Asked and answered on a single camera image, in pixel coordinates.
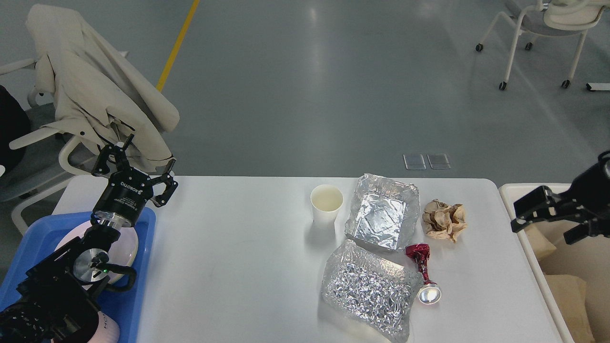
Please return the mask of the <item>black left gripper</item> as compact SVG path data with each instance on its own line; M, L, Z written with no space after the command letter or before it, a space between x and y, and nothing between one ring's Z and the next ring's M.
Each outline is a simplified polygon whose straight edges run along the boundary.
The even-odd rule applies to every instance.
M105 145L94 163L90 172L93 176L106 176L111 169L108 163L113 157L116 172L111 174L108 185L105 187L100 199L97 201L91 214L91 223L102 221L112 222L111 227L133 227L139 219L146 203L151 201L157 208L167 205L178 187L172 176L176 159L171 159L161 176L150 175L131 167L126 151L134 138L130 134L120 146ZM163 184L165 189L155 195L154 186Z

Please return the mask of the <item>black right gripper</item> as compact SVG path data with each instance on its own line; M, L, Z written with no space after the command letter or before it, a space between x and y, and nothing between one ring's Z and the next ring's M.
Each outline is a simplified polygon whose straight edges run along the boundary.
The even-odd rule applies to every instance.
M586 237L610 238L610 152L602 152L591 167L577 176L567 191L556 193L549 186L536 187L513 203L513 233L538 222L568 220L579 223L564 232L566 244ZM587 220L589 211L595 217Z

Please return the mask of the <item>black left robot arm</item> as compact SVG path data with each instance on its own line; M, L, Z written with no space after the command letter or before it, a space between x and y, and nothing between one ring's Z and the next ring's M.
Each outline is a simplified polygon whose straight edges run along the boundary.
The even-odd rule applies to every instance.
M161 176L131 166L126 151L133 140L105 145L93 166L94 176L109 176L95 204L90 227L70 239L26 273L18 284L20 299L1 312L3 343L115 343L120 330L97 302L104 290L130 291L137 280L131 266L110 263L120 230L133 227L145 205L167 204L177 189L170 158Z

